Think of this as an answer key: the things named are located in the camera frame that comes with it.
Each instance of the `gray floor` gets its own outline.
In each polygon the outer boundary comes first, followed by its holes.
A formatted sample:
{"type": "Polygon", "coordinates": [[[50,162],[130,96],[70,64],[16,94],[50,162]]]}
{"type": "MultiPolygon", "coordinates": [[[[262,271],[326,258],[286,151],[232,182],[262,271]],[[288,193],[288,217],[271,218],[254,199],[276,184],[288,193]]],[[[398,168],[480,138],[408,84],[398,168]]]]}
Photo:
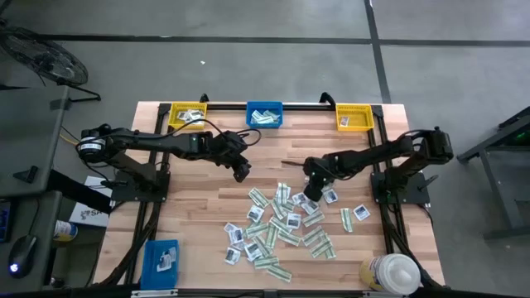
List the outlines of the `gray floor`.
{"type": "MultiPolygon", "coordinates": [[[[524,0],[372,3],[381,38],[530,37],[530,2],[524,0]]],[[[5,17],[50,34],[369,37],[362,0],[20,0],[5,17]]],[[[104,98],[76,104],[67,113],[65,126],[74,133],[101,123],[129,127],[139,100],[198,100],[202,93],[216,101],[314,102],[328,91],[342,103],[381,103],[371,46],[78,41],[63,46],[87,66],[86,87],[104,98]]],[[[392,101],[406,105],[411,128],[441,126],[456,152],[530,103],[530,48],[385,46],[382,52],[392,101]]],[[[0,70],[0,83],[41,86],[5,55],[0,70]]],[[[55,167],[77,180],[88,174],[65,143],[55,167]]],[[[482,165],[453,161],[426,172],[441,176],[430,186],[431,212],[447,285],[530,296],[530,238],[482,239],[482,233],[504,226],[482,165]]],[[[90,232],[88,243],[100,233],[90,232]]],[[[86,282],[92,265],[77,256],[88,254],[82,249],[95,254],[97,245],[77,247],[60,266],[72,286],[86,282]]]]}

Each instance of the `fan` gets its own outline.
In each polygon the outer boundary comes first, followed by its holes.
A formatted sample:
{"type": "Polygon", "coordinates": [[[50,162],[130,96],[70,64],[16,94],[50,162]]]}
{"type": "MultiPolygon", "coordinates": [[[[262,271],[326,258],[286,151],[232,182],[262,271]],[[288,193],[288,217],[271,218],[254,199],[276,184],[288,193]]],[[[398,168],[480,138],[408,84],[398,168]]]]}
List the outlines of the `fan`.
{"type": "Polygon", "coordinates": [[[16,61],[36,74],[74,89],[98,94],[78,86],[86,84],[89,72],[75,56],[53,41],[43,41],[39,35],[20,27],[8,27],[0,31],[0,46],[16,61]]]}

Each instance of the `wooden tabletop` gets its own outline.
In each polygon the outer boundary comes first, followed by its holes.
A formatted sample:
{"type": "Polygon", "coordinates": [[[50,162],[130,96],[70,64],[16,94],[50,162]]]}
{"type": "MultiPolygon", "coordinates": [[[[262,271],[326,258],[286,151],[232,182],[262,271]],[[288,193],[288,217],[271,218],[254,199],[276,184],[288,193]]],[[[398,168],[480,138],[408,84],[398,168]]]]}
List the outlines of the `wooden tabletop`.
{"type": "MultiPolygon", "coordinates": [[[[138,103],[132,129],[153,132],[158,104],[138,103]]],[[[390,140],[408,130],[403,105],[383,105],[383,112],[390,140]]],[[[208,111],[207,118],[221,130],[248,128],[244,111],[208,111]]],[[[379,140],[378,129],[375,132],[379,140]]],[[[246,214],[253,204],[248,197],[253,187],[259,188],[269,199],[273,197],[278,182],[291,186],[292,195],[303,190],[302,169],[283,165],[282,160],[303,162],[308,156],[320,157],[334,151],[369,147],[366,132],[337,132],[335,112],[286,111],[280,129],[263,129],[262,134],[262,140],[243,153],[252,165],[243,183],[234,180],[231,169],[217,167],[207,161],[183,161],[171,156],[170,189],[168,200],[162,205],[157,239],[179,241],[181,254],[177,287],[367,289],[359,279],[360,263],[366,258],[385,253],[381,216],[378,206],[373,202],[369,184],[371,166],[352,180],[335,182],[339,201],[329,205],[324,200],[320,201],[320,208],[325,215],[322,222],[293,231],[302,236],[321,224],[334,244],[336,259],[326,260],[323,255],[313,259],[309,248],[304,247],[303,243],[297,248],[278,239],[273,254],[279,257],[282,267],[292,272],[291,283],[278,280],[266,271],[255,271],[244,253],[235,266],[224,262],[229,238],[223,227],[227,222],[240,227],[250,224],[246,214]],[[354,232],[346,233],[340,219],[340,209],[353,209],[360,204],[368,208],[371,216],[363,222],[352,216],[354,232]]],[[[147,162],[149,155],[142,151],[128,151],[128,154],[140,162],[147,162]]],[[[137,210],[138,203],[130,202],[110,215],[94,282],[107,277],[129,249],[137,210]]],[[[296,207],[295,211],[302,217],[306,216],[300,207],[296,207]]],[[[411,250],[433,278],[443,284],[429,218],[416,205],[403,205],[402,212],[411,250]]],[[[263,220],[271,216],[272,208],[267,207],[263,220]]],[[[138,255],[135,281],[140,277],[142,253],[138,255]]]]}

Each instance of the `blue bin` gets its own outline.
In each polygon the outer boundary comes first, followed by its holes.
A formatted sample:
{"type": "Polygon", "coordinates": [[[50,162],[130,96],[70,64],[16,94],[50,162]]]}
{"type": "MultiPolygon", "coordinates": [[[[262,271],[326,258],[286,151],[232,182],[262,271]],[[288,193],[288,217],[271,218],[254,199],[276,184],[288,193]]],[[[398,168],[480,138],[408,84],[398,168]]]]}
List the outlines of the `blue bin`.
{"type": "Polygon", "coordinates": [[[142,290],[169,290],[175,289],[179,266],[179,242],[176,240],[152,240],[147,241],[143,253],[142,278],[140,288],[142,290]],[[171,264],[171,269],[157,272],[160,256],[170,248],[176,249],[176,260],[171,264]]]}
{"type": "Polygon", "coordinates": [[[279,128],[283,123],[283,103],[282,102],[247,102],[247,125],[251,128],[279,128]],[[277,123],[257,124],[250,123],[254,111],[263,113],[267,110],[280,115],[277,123]]]}

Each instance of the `computer mouse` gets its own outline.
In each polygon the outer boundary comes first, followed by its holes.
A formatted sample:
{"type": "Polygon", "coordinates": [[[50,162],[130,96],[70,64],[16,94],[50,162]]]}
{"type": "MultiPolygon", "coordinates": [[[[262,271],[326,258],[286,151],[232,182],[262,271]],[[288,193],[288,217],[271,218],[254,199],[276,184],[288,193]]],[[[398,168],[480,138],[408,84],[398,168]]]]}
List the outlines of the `computer mouse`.
{"type": "Polygon", "coordinates": [[[23,278],[33,267],[36,236],[26,235],[15,241],[8,258],[8,270],[14,278],[23,278]]]}

